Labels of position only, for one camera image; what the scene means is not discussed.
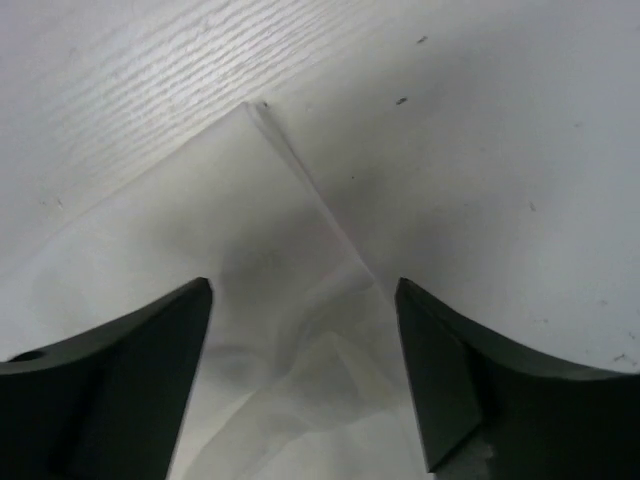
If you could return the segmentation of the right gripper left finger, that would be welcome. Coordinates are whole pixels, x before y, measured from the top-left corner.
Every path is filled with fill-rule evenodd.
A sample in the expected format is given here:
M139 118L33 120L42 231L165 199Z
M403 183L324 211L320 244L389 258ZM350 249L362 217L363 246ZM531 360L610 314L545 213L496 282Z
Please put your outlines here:
M196 278L2 363L2 478L167 478L212 306Z

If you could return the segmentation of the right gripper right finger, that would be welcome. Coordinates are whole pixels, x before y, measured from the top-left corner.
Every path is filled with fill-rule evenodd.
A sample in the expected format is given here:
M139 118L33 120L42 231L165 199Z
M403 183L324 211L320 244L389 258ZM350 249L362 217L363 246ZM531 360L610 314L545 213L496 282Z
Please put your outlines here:
M394 296L429 473L439 479L635 479L639 377L569 362L451 309Z

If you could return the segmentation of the white cartoon print t-shirt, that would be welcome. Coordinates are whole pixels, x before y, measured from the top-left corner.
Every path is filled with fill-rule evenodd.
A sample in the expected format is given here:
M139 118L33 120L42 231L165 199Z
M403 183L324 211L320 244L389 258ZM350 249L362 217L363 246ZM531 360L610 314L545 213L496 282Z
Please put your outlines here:
M214 290L174 479L423 479L389 296L244 105L1 280L1 354Z

